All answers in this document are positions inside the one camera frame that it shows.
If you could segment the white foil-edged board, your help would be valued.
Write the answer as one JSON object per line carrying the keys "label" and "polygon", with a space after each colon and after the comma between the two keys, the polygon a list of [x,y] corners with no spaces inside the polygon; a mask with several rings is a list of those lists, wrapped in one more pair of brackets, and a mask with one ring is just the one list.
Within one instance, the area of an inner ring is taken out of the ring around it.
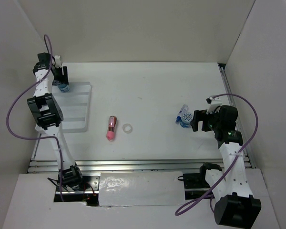
{"label": "white foil-edged board", "polygon": [[99,205],[173,206],[185,203],[182,172],[101,173]]}

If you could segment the blue paint jar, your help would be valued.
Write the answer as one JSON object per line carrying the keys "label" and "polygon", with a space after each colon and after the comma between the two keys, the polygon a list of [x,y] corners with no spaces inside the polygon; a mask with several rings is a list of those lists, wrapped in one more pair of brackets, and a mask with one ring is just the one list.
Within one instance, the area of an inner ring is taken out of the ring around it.
{"label": "blue paint jar", "polygon": [[190,126],[190,122],[193,119],[193,114],[190,112],[184,112],[181,116],[180,126],[182,128],[188,128]]}
{"label": "blue paint jar", "polygon": [[68,84],[59,84],[57,85],[57,87],[63,93],[68,92],[70,90],[70,86]]}

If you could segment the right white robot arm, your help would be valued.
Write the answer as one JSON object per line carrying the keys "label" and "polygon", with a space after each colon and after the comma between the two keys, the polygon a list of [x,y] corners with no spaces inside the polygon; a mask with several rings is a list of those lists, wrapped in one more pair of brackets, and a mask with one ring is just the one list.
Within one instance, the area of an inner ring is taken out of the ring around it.
{"label": "right white robot arm", "polygon": [[256,199],[248,184],[244,163],[245,146],[240,131],[236,129],[238,110],[223,105],[218,95],[207,98],[206,110],[195,110],[190,122],[192,130],[213,131],[224,168],[204,163],[198,181],[210,187],[215,198],[214,218],[218,225],[240,229],[252,228],[261,211],[261,201]]}

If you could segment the aluminium table rail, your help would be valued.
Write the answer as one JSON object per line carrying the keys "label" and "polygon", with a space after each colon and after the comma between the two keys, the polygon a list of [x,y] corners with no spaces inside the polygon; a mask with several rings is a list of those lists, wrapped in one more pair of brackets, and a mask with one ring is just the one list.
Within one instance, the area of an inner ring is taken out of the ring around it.
{"label": "aluminium table rail", "polygon": [[[222,159],[170,159],[170,160],[82,160],[77,161],[82,173],[100,172],[143,172],[143,171],[186,171],[196,172],[203,163],[217,164],[224,168]],[[56,161],[32,160],[28,173],[55,173]]]}

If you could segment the pink-capped marker tube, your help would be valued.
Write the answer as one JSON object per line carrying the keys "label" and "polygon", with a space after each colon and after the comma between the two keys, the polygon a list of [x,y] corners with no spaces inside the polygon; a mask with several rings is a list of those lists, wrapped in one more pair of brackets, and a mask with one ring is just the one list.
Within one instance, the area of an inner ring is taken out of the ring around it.
{"label": "pink-capped marker tube", "polygon": [[108,120],[108,129],[106,133],[106,138],[109,141],[113,141],[115,139],[115,129],[117,124],[117,117],[116,116],[110,116]]}

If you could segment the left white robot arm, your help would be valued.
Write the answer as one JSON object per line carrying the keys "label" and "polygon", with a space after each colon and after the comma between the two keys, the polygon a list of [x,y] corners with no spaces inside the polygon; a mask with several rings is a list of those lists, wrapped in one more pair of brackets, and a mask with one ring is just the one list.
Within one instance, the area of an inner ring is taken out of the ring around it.
{"label": "left white robot arm", "polygon": [[62,129],[63,113],[52,93],[53,86],[61,92],[69,91],[67,67],[62,66],[60,56],[45,52],[38,54],[38,60],[33,68],[38,84],[27,104],[37,126],[45,131],[46,137],[51,138],[58,162],[58,184],[63,189],[80,190],[85,179],[67,146]]}

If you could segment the clear tape roll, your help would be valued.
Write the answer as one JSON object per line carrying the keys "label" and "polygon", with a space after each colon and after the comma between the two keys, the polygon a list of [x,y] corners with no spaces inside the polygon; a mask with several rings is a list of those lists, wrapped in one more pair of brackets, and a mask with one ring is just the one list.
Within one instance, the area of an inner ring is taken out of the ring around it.
{"label": "clear tape roll", "polygon": [[133,130],[132,126],[130,124],[124,124],[122,126],[124,133],[130,134]]}

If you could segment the clear blue-capped glue bottle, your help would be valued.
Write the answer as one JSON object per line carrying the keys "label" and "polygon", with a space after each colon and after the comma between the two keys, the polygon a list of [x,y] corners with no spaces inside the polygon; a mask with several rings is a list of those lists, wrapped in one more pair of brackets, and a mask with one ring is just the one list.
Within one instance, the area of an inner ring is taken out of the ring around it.
{"label": "clear blue-capped glue bottle", "polygon": [[178,124],[181,121],[183,113],[186,113],[187,111],[188,111],[188,105],[184,104],[177,115],[175,121],[176,124]]}

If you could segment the white compartment tray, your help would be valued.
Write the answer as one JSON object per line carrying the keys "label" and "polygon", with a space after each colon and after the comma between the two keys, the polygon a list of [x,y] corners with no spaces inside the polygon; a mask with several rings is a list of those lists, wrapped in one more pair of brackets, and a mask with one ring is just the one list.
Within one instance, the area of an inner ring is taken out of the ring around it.
{"label": "white compartment tray", "polygon": [[89,82],[71,82],[67,92],[61,92],[57,86],[51,92],[60,107],[63,120],[61,122],[63,133],[81,133],[87,131],[91,88]]}

